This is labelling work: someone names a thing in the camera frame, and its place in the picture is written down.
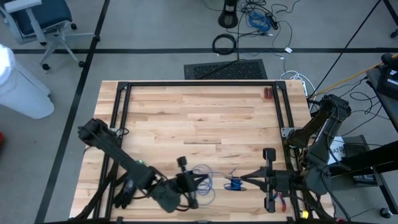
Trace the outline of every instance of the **yellow cable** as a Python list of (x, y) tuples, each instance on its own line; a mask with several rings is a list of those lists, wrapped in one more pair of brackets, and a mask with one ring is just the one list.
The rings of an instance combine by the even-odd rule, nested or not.
[(344, 80), (342, 80), (342, 81), (340, 81), (340, 82), (338, 82), (338, 83), (335, 83), (335, 84), (333, 84), (333, 85), (327, 87), (326, 89), (324, 89), (324, 90), (322, 90), (322, 91), (319, 91), (317, 94), (314, 94), (313, 96), (321, 95), (322, 93), (327, 92), (328, 90), (330, 90), (330, 89), (332, 89), (332, 88), (334, 88), (334, 87), (336, 87), (336, 86), (338, 86), (338, 85), (340, 85), (340, 84), (342, 84), (342, 83), (344, 83), (344, 82), (348, 82), (348, 81), (350, 81), (350, 80), (352, 80), (352, 79), (354, 79), (354, 78), (356, 78), (356, 77), (358, 77), (358, 76), (364, 74), (366, 71), (368, 71), (368, 70), (370, 70), (370, 69), (372, 69), (372, 68), (375, 68), (375, 67), (377, 67), (377, 66), (379, 66), (379, 65), (381, 65), (381, 64), (382, 64), (382, 63), (379, 63), (379, 64), (377, 64), (377, 65), (375, 65), (375, 66), (373, 66), (373, 67), (370, 67), (370, 68), (368, 68), (368, 69), (366, 69), (366, 70), (360, 71), (360, 72), (356, 73), (355, 75), (352, 75), (352, 76), (350, 76), (350, 77), (348, 77), (348, 78), (346, 78), (346, 79), (344, 79)]

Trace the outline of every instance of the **chair base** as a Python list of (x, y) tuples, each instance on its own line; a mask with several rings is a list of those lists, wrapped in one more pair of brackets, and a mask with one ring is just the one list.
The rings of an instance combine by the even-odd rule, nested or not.
[(57, 49), (59, 45), (62, 45), (69, 55), (74, 59), (74, 61), (78, 62), (79, 67), (84, 67), (84, 62), (79, 61), (76, 57), (76, 55), (72, 52), (71, 48), (69, 47), (67, 41), (70, 39), (76, 39), (80, 37), (86, 37), (86, 36), (91, 36), (94, 37), (95, 40), (100, 41), (100, 37), (98, 35), (94, 35), (94, 33), (84, 33), (84, 34), (66, 34), (63, 29), (58, 29), (57, 34), (47, 37), (47, 42), (49, 43), (49, 46), (47, 50), (44, 52), (43, 58), (40, 61), (40, 65), (44, 70), (49, 70), (50, 66), (46, 63), (44, 63), (48, 57), (54, 53), (54, 51)]

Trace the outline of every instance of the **black floor mat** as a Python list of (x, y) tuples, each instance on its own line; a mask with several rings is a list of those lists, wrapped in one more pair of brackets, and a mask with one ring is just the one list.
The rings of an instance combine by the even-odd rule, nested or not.
[(240, 60), (212, 74), (208, 73), (231, 62), (184, 65), (186, 80), (262, 80), (267, 79), (262, 59)]

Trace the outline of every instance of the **red object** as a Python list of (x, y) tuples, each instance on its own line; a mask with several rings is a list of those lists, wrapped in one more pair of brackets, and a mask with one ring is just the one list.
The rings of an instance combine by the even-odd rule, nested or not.
[(272, 88), (264, 88), (264, 98), (265, 99), (272, 99), (272, 97), (274, 96), (274, 94), (272, 93)]
[(283, 198), (282, 193), (278, 193), (278, 194), (279, 194), (280, 200), (282, 201), (282, 212), (286, 212), (286, 202), (285, 202), (285, 199)]

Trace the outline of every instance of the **white sticker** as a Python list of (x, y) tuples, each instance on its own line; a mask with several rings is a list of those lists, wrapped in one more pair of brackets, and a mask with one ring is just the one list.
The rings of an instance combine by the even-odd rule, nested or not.
[(290, 54), (290, 53), (292, 53), (293, 50), (291, 48), (286, 47), (285, 51)]
[[(333, 142), (331, 142), (330, 145), (330, 150), (332, 151), (333, 155), (335, 155), (336, 159), (338, 159), (339, 161), (341, 160), (342, 157), (346, 157), (346, 151), (344, 150), (344, 141), (341, 136), (336, 136), (333, 139)], [(333, 158), (333, 156), (331, 156), (329, 152), (328, 165), (333, 164), (335, 162), (336, 162), (335, 158)]]

